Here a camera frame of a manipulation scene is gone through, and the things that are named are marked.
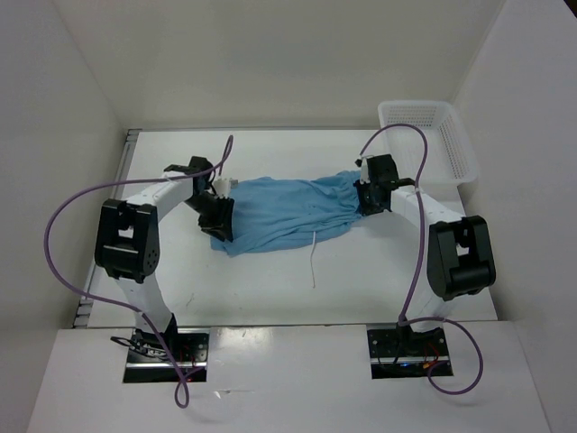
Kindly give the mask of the light blue shorts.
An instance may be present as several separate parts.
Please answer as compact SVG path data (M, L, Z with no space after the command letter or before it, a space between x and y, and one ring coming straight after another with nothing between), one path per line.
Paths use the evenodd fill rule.
M348 233L362 219L354 182L357 170L316 180L244 180L232 190L231 241L210 240L212 250L236 257L315 248Z

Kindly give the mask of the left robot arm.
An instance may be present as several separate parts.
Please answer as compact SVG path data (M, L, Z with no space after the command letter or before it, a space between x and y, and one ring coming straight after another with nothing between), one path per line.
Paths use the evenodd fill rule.
M124 200L108 199L101 207L96 236L96 265L114 279L136 308L136 345L147 345L162 361L180 348L175 315L166 305L156 277L160 263L160 221L184 203L198 214L201 231L232 241L235 181L213 175L206 158L187 165L171 164L163 176Z

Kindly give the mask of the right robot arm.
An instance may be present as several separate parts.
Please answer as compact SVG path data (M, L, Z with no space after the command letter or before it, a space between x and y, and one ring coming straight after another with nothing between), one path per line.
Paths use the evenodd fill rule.
M359 212L390 212L418 232L417 266L396 325L396 355L414 355L426 345L434 318L453 314L455 302L479 294L496 280L486 220L451 210L415 180L400 178L389 154L359 158L354 182Z

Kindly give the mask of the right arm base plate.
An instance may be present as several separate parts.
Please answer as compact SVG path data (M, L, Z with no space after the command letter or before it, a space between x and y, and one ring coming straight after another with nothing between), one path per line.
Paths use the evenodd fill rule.
M368 327L371 377L405 379L453 376L444 331L415 332L410 327Z

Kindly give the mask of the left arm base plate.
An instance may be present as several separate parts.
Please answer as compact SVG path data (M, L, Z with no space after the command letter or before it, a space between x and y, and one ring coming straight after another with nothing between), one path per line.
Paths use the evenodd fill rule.
M130 338L116 337L127 348L123 383L178 382L172 362L154 335L134 331ZM209 333L207 330L185 330L173 341L171 353L187 382L205 382Z

